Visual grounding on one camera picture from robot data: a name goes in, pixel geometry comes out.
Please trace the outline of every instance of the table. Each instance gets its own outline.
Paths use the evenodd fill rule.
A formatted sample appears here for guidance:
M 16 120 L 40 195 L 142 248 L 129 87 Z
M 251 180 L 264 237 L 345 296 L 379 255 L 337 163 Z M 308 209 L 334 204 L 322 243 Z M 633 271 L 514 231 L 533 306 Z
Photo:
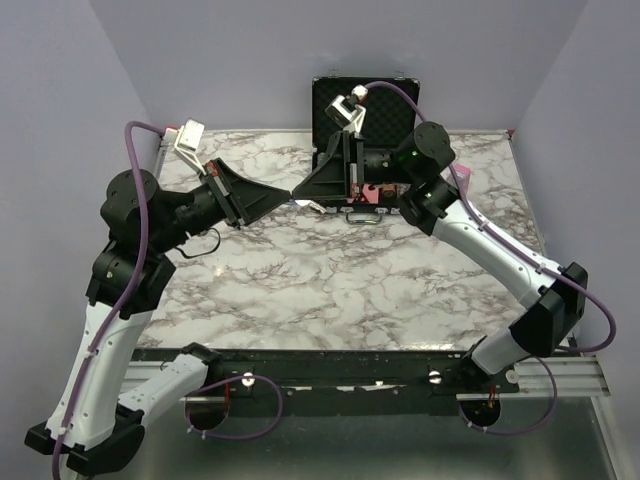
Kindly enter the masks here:
M 539 251 L 506 133 L 452 135 L 452 147 L 472 170 L 469 198 Z M 311 170 L 311 151 L 308 131 L 205 132 L 198 155 L 292 190 Z M 198 180 L 169 153 L 160 184 L 186 191 Z M 139 346 L 468 349 L 522 312 L 478 265 L 398 215 L 353 226 L 344 215 L 288 204 L 242 231 L 219 230 L 213 255 L 169 253 L 178 268 Z M 196 237 L 185 249 L 215 241 Z

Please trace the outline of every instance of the metal handle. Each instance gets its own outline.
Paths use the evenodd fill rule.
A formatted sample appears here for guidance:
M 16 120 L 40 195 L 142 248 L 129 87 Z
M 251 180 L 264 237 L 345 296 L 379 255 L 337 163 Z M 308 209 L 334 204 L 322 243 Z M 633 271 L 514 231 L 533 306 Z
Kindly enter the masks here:
M 381 221 L 382 221 L 382 214 L 381 213 L 377 213 L 375 215 L 377 215 L 376 218 L 360 218 L 360 219 L 352 219 L 349 218 L 349 215 L 353 215 L 354 212 L 349 212 L 346 215 L 346 220 L 347 223 L 349 225 L 378 225 Z M 369 213 L 356 213 L 356 215 L 374 215 L 373 213 L 369 214 Z

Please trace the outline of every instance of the black case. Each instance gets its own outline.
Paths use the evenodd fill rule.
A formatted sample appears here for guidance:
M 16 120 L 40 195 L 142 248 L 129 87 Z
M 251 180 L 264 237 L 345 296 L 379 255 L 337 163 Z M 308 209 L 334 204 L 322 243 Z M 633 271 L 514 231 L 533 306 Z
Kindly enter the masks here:
M 312 92 L 312 138 L 315 152 L 312 168 L 318 164 L 318 153 L 327 149 L 329 137 L 340 130 L 324 110 L 338 95 L 347 96 L 356 85 L 364 85 L 376 80 L 384 80 L 400 87 L 411 99 L 418 103 L 420 82 L 415 78 L 370 78 L 370 77 L 318 77 L 313 80 Z M 363 105 L 367 109 L 362 135 L 367 148 L 396 148 L 413 130 L 416 114 L 413 109 L 393 90 L 374 88 L 369 91 Z M 397 207 L 396 197 L 380 195 L 377 204 L 348 203 L 344 201 L 321 201 L 324 207 L 340 212 L 344 207 L 353 208 L 357 213 L 375 213 L 386 208 L 391 212 Z

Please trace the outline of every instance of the black cable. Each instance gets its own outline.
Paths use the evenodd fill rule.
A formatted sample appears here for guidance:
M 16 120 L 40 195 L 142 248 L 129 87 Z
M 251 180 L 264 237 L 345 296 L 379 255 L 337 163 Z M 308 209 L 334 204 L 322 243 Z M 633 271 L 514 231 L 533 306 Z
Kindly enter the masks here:
M 214 253 L 216 250 L 218 250 L 218 248 L 220 248 L 220 242 L 222 242 L 222 237 L 220 236 L 220 232 L 217 229 L 210 228 L 209 230 L 207 230 L 207 232 L 210 232 L 210 231 L 214 231 L 218 235 L 218 243 L 216 243 L 216 246 L 213 247 L 211 250 L 209 250 L 207 252 L 203 252 L 203 253 L 198 253 L 197 255 L 189 255 L 184 250 L 182 250 L 180 247 L 176 247 L 176 250 L 178 252 L 180 252 L 180 255 L 182 255 L 187 260 L 192 260 L 194 258 L 198 258 L 198 257 L 202 257 L 204 255 L 210 255 L 210 254 Z

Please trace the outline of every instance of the open tool case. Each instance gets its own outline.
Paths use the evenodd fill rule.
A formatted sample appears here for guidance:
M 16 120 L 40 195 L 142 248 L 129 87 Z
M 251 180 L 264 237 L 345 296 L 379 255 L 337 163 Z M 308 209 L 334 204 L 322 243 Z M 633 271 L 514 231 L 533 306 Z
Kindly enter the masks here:
M 348 95 L 356 85 L 376 80 L 393 83 L 406 92 L 416 103 L 420 93 L 420 82 L 413 78 L 368 78 L 368 77 L 317 77 L 312 86 L 312 136 L 314 153 L 312 166 L 318 165 L 318 156 L 327 150 L 329 137 L 339 127 L 325 113 L 325 109 L 338 95 Z M 395 92 L 386 88 L 369 91 L 363 105 L 367 108 L 362 134 L 367 148 L 396 148 L 414 128 L 416 114 Z M 329 213 L 397 213 L 397 197 L 405 185 L 365 185 L 363 198 L 358 202 L 349 200 L 321 200 L 317 203 Z

